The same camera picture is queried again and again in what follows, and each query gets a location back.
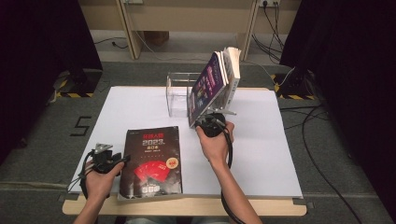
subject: white paper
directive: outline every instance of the white paper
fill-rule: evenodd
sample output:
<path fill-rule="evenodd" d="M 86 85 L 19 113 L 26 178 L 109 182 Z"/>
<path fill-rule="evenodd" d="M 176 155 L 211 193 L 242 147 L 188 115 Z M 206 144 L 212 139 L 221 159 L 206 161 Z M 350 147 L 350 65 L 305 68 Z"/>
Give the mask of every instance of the white paper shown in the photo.
<path fill-rule="evenodd" d="M 238 89 L 230 110 L 236 116 L 233 132 L 232 173 L 248 196 L 303 197 L 283 129 L 275 93 Z M 162 87 L 113 87 L 84 150 L 83 159 L 96 143 L 110 144 L 113 154 L 122 152 L 130 129 L 178 126 L 184 194 L 219 195 L 219 182 L 202 153 L 198 136 L 186 118 L 170 118 Z M 119 191 L 116 177 L 112 192 Z M 81 192 L 76 184 L 71 192 Z"/>

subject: book with red cover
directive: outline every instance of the book with red cover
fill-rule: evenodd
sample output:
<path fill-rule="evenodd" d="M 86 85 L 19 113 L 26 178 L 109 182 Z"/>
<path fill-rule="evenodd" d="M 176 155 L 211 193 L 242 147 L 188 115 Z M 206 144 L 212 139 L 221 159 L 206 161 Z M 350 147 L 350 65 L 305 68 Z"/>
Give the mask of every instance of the book with red cover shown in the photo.
<path fill-rule="evenodd" d="M 178 127 L 128 130 L 119 200 L 182 193 Z"/>

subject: person's left hand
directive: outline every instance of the person's left hand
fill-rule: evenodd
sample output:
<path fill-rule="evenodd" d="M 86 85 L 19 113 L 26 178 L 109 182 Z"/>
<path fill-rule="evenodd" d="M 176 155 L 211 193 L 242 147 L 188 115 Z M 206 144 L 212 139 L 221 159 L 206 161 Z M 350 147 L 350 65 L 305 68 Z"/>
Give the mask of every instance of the person's left hand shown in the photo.
<path fill-rule="evenodd" d="M 88 198 L 104 200 L 111 191 L 114 177 L 116 177 L 116 175 L 121 171 L 123 166 L 124 162 L 120 162 L 107 174 L 99 174 L 95 171 L 88 172 L 87 180 L 85 182 L 88 191 Z"/>

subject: book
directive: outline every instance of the book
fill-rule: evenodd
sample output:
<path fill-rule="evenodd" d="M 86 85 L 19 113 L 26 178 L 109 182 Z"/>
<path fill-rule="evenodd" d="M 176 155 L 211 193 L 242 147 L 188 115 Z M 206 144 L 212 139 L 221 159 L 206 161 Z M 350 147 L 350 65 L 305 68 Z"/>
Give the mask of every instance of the book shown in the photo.
<path fill-rule="evenodd" d="M 177 126 L 128 130 L 124 155 L 131 160 L 121 171 L 119 200 L 182 193 Z"/>
<path fill-rule="evenodd" d="M 191 87 L 188 97 L 189 125 L 192 127 L 209 107 L 226 110 L 230 107 L 240 79 L 240 50 L 226 48 L 215 51 Z"/>
<path fill-rule="evenodd" d="M 241 50 L 237 48 L 226 48 L 223 51 L 224 67 L 228 78 L 228 86 L 222 99 L 223 109 L 229 110 L 241 75 L 239 72 L 239 55 Z"/>

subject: finger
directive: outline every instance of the finger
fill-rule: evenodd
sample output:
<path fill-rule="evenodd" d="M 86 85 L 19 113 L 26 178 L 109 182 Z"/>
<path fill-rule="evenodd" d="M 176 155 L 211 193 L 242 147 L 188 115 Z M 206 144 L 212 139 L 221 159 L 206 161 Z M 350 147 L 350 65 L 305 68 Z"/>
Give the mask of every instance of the finger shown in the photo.
<path fill-rule="evenodd" d="M 226 121 L 225 127 L 230 133 L 233 133 L 233 128 L 235 127 L 235 125 L 230 121 Z"/>
<path fill-rule="evenodd" d="M 200 126 L 197 126 L 195 128 L 195 131 L 197 132 L 199 138 L 201 138 L 201 136 L 205 135 L 204 130 Z"/>
<path fill-rule="evenodd" d="M 90 161 L 87 161 L 87 162 L 85 163 L 85 167 L 88 167 L 88 166 L 90 166 L 92 163 L 93 163 L 93 161 L 92 161 L 92 160 L 90 160 Z"/>
<path fill-rule="evenodd" d="M 108 172 L 109 174 L 111 174 L 112 176 L 116 176 L 124 167 L 124 162 L 119 162 L 116 166 L 113 167 L 113 169 Z"/>

